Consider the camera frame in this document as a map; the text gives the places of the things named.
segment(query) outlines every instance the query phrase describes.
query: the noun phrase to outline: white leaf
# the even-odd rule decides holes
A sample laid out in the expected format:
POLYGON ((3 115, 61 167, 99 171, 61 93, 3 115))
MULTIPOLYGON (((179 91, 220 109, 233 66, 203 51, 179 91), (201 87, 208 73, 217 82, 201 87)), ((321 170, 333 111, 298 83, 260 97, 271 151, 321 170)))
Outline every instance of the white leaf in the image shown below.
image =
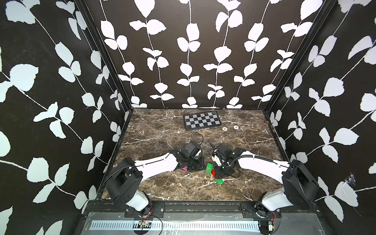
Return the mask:
POLYGON ((115 40, 115 31, 114 27, 112 26, 110 21, 101 20, 100 21, 100 29, 102 30, 102 34, 107 37, 115 40))
POLYGON ((162 51, 160 50, 151 50, 150 48, 142 48, 143 51, 149 53, 150 55, 154 56, 154 57, 157 57, 157 56, 160 56, 162 54, 162 51))
POLYGON ((183 85, 183 86, 189 86, 189 81, 187 79, 185 79, 185 78, 179 79, 176 83, 180 84, 180 85, 183 85))
POLYGON ((300 19, 304 20, 317 11, 323 4, 322 0, 304 0, 300 7, 300 19))
POLYGON ((135 0, 135 4, 141 14, 147 18, 150 12, 154 9, 154 0, 135 0))
POLYGON ((347 182, 339 182, 334 191, 334 195, 350 206, 357 207, 359 205, 357 200, 358 195, 347 182))
POLYGON ((112 121, 111 124, 110 124, 110 129, 113 131, 113 132, 116 132, 116 129, 117 129, 117 124, 116 122, 112 121))
POLYGON ((263 93, 264 95, 266 95, 266 94, 268 94, 269 92, 274 91, 274 89, 276 89, 276 86, 274 86, 273 84, 265 85, 265 86, 263 86, 263 88, 262 88, 262 93, 263 93))
POLYGON ((330 157, 334 162, 338 163, 338 152, 331 145, 324 145, 322 148, 323 153, 330 157))
POLYGON ((197 51, 197 49, 200 47, 201 43, 199 41, 193 41, 189 43, 189 49, 191 52, 197 51))
POLYGON ((336 97, 340 96, 345 92, 343 88, 343 81, 338 78, 331 77, 326 81, 324 88, 324 97, 336 97))
POLYGON ((371 93, 365 93, 360 103, 360 109, 364 112, 376 110, 376 96, 371 93))
POLYGON ((63 132, 63 130, 61 129, 61 123, 60 123, 60 120, 56 120, 56 121, 53 121, 50 123, 50 130, 52 131, 52 133, 56 136, 56 137, 59 137, 61 139, 65 139, 66 136, 63 132))
POLYGON ((327 117, 330 117, 330 105, 326 100, 319 100, 315 104, 315 110, 327 117))
POLYGON ((27 180, 33 183, 48 180, 48 167, 48 163, 44 158, 33 158, 26 173, 27 180))
POLYGON ((334 142, 343 145, 353 145, 358 140, 359 135, 347 128, 340 128, 334 136, 334 142))
POLYGON ((61 9, 64 9, 66 10, 67 12, 69 12, 70 14, 73 14, 74 10, 75 10, 75 6, 74 6, 74 2, 72 1, 69 1, 68 3, 65 3, 65 2, 61 2, 61 1, 58 1, 56 2, 56 6, 58 8, 61 8, 61 9))
POLYGON ((85 20, 84 20, 83 17, 82 17, 81 12, 76 11, 76 19, 77 19, 77 23, 78 23, 78 25, 80 26, 80 28, 81 28, 82 30, 85 30, 85 29, 87 28, 87 25, 86 25, 86 23, 85 23, 85 20))
POLYGON ((276 59, 270 66, 270 72, 273 72, 274 69, 279 66, 280 64, 282 64, 282 60, 280 59, 276 59))
POLYGON ((116 41, 110 38, 105 39, 105 43, 113 50, 116 50, 118 47, 116 41))
POLYGON ((270 98, 271 98, 271 95, 266 95, 266 96, 264 96, 264 97, 261 99, 261 102, 269 101, 270 98))
POLYGON ((241 76, 234 76, 234 82, 243 82, 244 79, 241 76))
POLYGON ((291 88, 289 86, 285 86, 285 96, 289 98, 291 96, 291 88))
POLYGON ((147 22, 146 29, 150 35, 155 35, 159 32, 166 30, 166 26, 164 26, 164 24, 159 20, 153 19, 147 22))
POLYGON ((162 82, 160 82, 160 83, 156 83, 155 85, 154 85, 154 87, 155 87, 155 89, 159 92, 159 93, 163 93, 163 92, 165 92, 165 90, 167 90, 167 88, 168 88, 168 86, 166 85, 166 84, 164 84, 164 83, 162 83, 162 82))
POLYGON ((17 64, 9 72, 12 85, 23 91, 29 91, 33 85, 39 68, 31 64, 17 64))
POLYGON ((93 113, 93 118, 92 118, 93 123, 98 121, 101 117, 102 117, 102 112, 99 110, 95 110, 93 113))
POLYGON ((215 68, 218 68, 217 65, 215 64, 204 64, 204 68, 209 71, 209 70, 212 70, 212 69, 215 69, 215 68))
POLYGON ((68 107, 63 107, 59 110, 59 115, 63 123, 70 124, 73 119, 74 110, 68 107))
POLYGON ((73 202, 77 209, 81 209, 87 200, 86 194, 83 191, 79 191, 73 202))
POLYGON ((368 64, 376 64, 376 47, 372 47, 364 56, 364 62, 368 64))
POLYGON ((131 101, 133 104, 137 104, 137 105, 140 104, 140 98, 138 98, 137 96, 132 96, 132 97, 130 98, 130 101, 131 101))
POLYGON ((224 12, 219 12, 217 15, 217 19, 215 20, 215 29, 217 32, 221 30, 221 26, 223 23, 228 19, 228 15, 224 12))
POLYGON ((169 93, 165 93, 165 94, 162 94, 161 98, 162 98, 162 100, 166 101, 166 100, 171 100, 175 97, 173 95, 169 94, 169 93))
POLYGON ((33 202, 34 203, 42 203, 47 201, 48 196, 50 195, 52 189, 55 187, 54 183, 49 183, 45 185, 39 193, 34 197, 33 202))
POLYGON ((317 177, 317 182, 320 188, 322 188, 327 196, 329 196, 328 186, 325 184, 321 177, 317 177))
POLYGON ((69 26, 71 27, 72 32, 74 35, 81 40, 80 34, 78 33, 78 27, 77 27, 77 20, 73 18, 68 18, 69 26))
POLYGON ((149 67, 149 69, 151 71, 153 71, 153 67, 154 67, 154 64, 155 64, 156 60, 151 58, 151 57, 148 57, 147 58, 147 66, 149 67))
POLYGON ((290 122, 290 124, 287 127, 287 130, 290 130, 291 128, 295 128, 295 129, 297 128, 296 121, 290 122))
POLYGON ((280 54, 284 59, 289 58, 293 54, 295 54, 294 52, 285 52, 284 50, 277 50, 277 53, 280 54))
POLYGON ((200 76, 193 76, 190 79, 188 79, 189 82, 198 82, 200 79, 200 76))
POLYGON ((136 31, 138 31, 140 28, 146 27, 146 24, 140 20, 129 22, 129 25, 136 31))
POLYGON ((323 63, 325 63, 325 57, 322 56, 322 55, 318 55, 315 60, 313 61, 313 67, 319 67, 320 65, 322 65, 323 63))
POLYGON ((62 78, 64 78, 68 82, 75 82, 76 77, 74 76, 72 70, 67 67, 60 67, 58 73, 62 78))
POLYGON ((194 97, 188 97, 187 102, 189 105, 194 105, 196 104, 196 99, 194 97))
POLYGON ((225 58, 229 57, 230 54, 231 54, 231 49, 228 48, 227 46, 217 47, 214 50, 215 58, 217 59, 219 63, 222 62, 225 58))
POLYGON ((102 63, 101 63, 101 57, 99 51, 93 50, 90 56, 91 62, 95 65, 95 67, 101 69, 102 68, 102 63))
POLYGON ((217 68, 217 73, 224 73, 224 72, 227 72, 227 71, 231 71, 233 68, 230 64, 228 63, 223 63, 223 64, 220 64, 217 68))
POLYGON ((229 101, 229 104, 235 106, 239 102, 238 97, 232 97, 231 100, 229 101))
POLYGON ((256 52, 260 52, 262 49, 264 49, 264 47, 266 46, 266 44, 268 44, 268 41, 269 41, 269 38, 261 38, 257 43, 256 43, 256 47, 255 47, 255 51, 256 52))
POLYGON ((65 183, 67 179, 68 169, 69 169, 69 163, 60 167, 58 171, 56 172, 54 180, 57 186, 61 186, 65 183))
POLYGON ((281 145, 282 145, 283 150, 286 150, 286 143, 285 143, 285 140, 284 140, 282 137, 279 137, 279 141, 280 141, 280 143, 281 143, 281 145))
POLYGON ((256 46, 256 43, 254 41, 246 41, 244 43, 244 48, 246 49, 247 52, 253 51, 255 46, 256 46))
POLYGON ((70 52, 70 50, 64 45, 62 44, 62 42, 59 42, 58 44, 56 44, 55 46, 55 51, 57 53, 57 55, 67 64, 67 65, 71 65, 72 64, 72 61, 73 61, 73 55, 72 53, 70 52))
POLYGON ((255 84, 255 81, 253 79, 246 79, 244 82, 241 84, 242 86, 249 86, 255 84))
POLYGON ((318 46, 314 45, 308 55, 308 62, 312 62, 318 55, 318 46))
POLYGON ((93 152, 93 139, 91 138, 91 136, 89 136, 82 141, 81 153, 89 154, 92 152, 93 152))
POLYGON ((182 50, 183 52, 188 51, 189 43, 187 42, 185 38, 179 37, 177 39, 177 45, 179 46, 180 50, 182 50))
POLYGON ((251 98, 252 98, 252 100, 259 100, 259 99, 262 99, 261 96, 252 96, 251 98))
POLYGON ((298 88, 302 83, 302 74, 299 72, 294 77, 294 89, 298 88))
POLYGON ((303 24, 299 25, 298 28, 295 30, 294 36, 300 37, 303 35, 306 35, 309 31, 309 29, 312 26, 312 22, 304 22, 303 24))
POLYGON ((337 38, 334 37, 333 35, 327 37, 327 39, 324 41, 323 46, 321 47, 319 54, 324 55, 324 56, 329 55, 329 53, 332 51, 336 41, 337 41, 337 38))
POLYGON ((283 24, 281 25, 282 32, 286 33, 290 30, 296 30, 298 26, 294 23, 288 23, 288 24, 283 24))
POLYGON ((9 209, 3 210, 0 212, 0 234, 4 235, 6 232, 6 227, 9 222, 9 217, 13 213, 13 207, 11 206, 9 209))
POLYGON ((157 59, 157 65, 158 65, 159 68, 165 68, 165 67, 169 66, 168 61, 166 60, 166 58, 164 58, 162 56, 158 57, 158 59, 157 59))
POLYGON ((248 39, 256 42, 263 30, 264 25, 262 23, 254 23, 252 28, 249 30, 248 39))
POLYGON ((81 66, 80 66, 80 62, 78 61, 74 61, 71 65, 71 70, 72 72, 77 75, 77 76, 80 76, 81 75, 81 66))
POLYGON ((58 103, 55 102, 53 104, 50 104, 47 111, 40 112, 37 116, 35 116, 33 121, 38 122, 46 118, 55 117, 57 112, 58 112, 58 103))
POLYGON ((325 127, 321 129, 318 135, 321 137, 321 139, 323 139, 324 144, 329 144, 330 136, 328 130, 325 127))
POLYGON ((197 40, 200 37, 200 31, 197 24, 190 23, 186 28, 189 41, 197 40))
POLYGON ((368 169, 369 174, 376 174, 376 162, 368 169))
POLYGON ((361 52, 362 50, 372 47, 372 45, 372 39, 370 36, 363 37, 353 46, 347 59, 351 59, 351 57, 353 57, 355 54, 361 52))
POLYGON ((233 11, 229 17, 229 27, 235 28, 241 24, 243 24, 243 15, 238 10, 233 11))
POLYGON ((302 163, 306 163, 308 161, 308 158, 305 152, 298 152, 296 154, 296 159, 301 161, 302 163))
POLYGON ((308 96, 315 99, 316 101, 318 101, 320 99, 320 97, 318 96, 318 92, 315 91, 315 89, 313 89, 313 88, 309 88, 308 96))
POLYGON ((209 91, 208 92, 208 100, 215 94, 215 91, 209 91))
POLYGON ((303 130, 302 130, 301 128, 296 128, 296 129, 294 130, 294 136, 295 136, 295 138, 296 138, 297 140, 301 140, 302 137, 303 137, 303 130))
POLYGON ((217 98, 224 97, 224 91, 222 91, 222 90, 217 91, 215 93, 215 97, 217 97, 217 98))
POLYGON ((5 14, 9 21, 25 22, 27 24, 34 24, 35 17, 30 9, 17 1, 9 1, 6 3, 5 14))
POLYGON ((86 93, 83 96, 81 96, 81 98, 84 105, 88 107, 95 107, 95 100, 91 93, 86 93))
POLYGON ((293 59, 292 58, 288 58, 287 60, 285 60, 283 63, 282 63, 282 65, 281 65, 281 69, 287 69, 288 68, 288 66, 290 65, 290 63, 291 63, 291 61, 292 61, 293 59))
POLYGON ((328 208, 337 216, 339 221, 343 222, 343 210, 341 204, 335 199, 334 197, 325 197, 324 198, 325 204, 328 208))
POLYGON ((245 68, 244 68, 244 77, 247 77, 248 75, 251 75, 252 73, 254 73, 257 69, 257 63, 254 63, 254 64, 250 64, 250 65, 247 65, 245 68))
POLYGON ((180 71, 185 74, 187 77, 189 77, 192 73, 192 66, 190 66, 189 64, 184 64, 182 63, 180 65, 180 71))

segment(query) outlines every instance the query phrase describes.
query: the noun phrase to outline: vent grille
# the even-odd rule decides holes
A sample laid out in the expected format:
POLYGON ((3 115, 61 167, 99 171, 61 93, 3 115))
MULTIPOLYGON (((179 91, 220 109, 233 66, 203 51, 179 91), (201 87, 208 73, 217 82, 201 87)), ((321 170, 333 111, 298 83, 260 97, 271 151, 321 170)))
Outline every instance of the vent grille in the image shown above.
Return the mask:
MULTIPOLYGON (((161 230, 159 220, 149 221, 151 226, 143 230, 161 230)), ((89 230, 141 230, 139 220, 93 220, 89 230)), ((192 221, 172 222, 163 221, 163 230, 232 230, 258 232, 257 221, 192 221)))

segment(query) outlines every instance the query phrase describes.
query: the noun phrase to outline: marble surface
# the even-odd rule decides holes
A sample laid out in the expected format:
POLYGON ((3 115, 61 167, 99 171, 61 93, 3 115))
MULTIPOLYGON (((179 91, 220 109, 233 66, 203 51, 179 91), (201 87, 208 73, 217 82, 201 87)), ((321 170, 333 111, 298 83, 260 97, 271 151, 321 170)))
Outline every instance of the marble surface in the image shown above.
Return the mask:
MULTIPOLYGON (((223 143, 230 149, 240 147, 260 156, 282 160, 271 130, 262 111, 217 110, 222 126, 186 131, 183 115, 209 110, 182 109, 135 109, 115 160, 146 160, 166 154, 181 147, 190 140, 201 143, 205 164, 215 164, 211 159, 212 148, 223 143)), ((239 178, 231 176, 219 185, 205 171, 185 172, 175 170, 164 172, 143 181, 139 190, 145 191, 152 200, 257 200, 261 193, 273 191, 281 184, 262 174, 241 169, 239 178)), ((109 199, 107 190, 103 199, 109 199)))

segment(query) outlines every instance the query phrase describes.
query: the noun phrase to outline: black wallpaper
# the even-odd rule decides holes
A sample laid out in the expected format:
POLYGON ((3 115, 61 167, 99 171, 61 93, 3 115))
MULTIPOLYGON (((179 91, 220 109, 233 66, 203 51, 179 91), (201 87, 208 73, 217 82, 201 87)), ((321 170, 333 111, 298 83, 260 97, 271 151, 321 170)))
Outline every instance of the black wallpaper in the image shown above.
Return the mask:
POLYGON ((22 2, 0 4, 0 234, 72 234, 126 106, 75 4, 22 2))
POLYGON ((318 179, 334 233, 374 234, 376 1, 338 2, 270 117, 287 155, 318 179))
POLYGON ((86 1, 133 107, 260 109, 322 2, 86 1))

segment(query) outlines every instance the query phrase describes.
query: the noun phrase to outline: checkered board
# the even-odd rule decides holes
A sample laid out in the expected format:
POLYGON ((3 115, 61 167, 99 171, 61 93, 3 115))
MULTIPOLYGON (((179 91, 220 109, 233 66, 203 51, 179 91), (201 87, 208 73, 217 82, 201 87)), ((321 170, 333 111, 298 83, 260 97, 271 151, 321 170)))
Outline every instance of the checkered board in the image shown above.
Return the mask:
POLYGON ((197 130, 222 125, 216 111, 183 116, 186 130, 197 130))

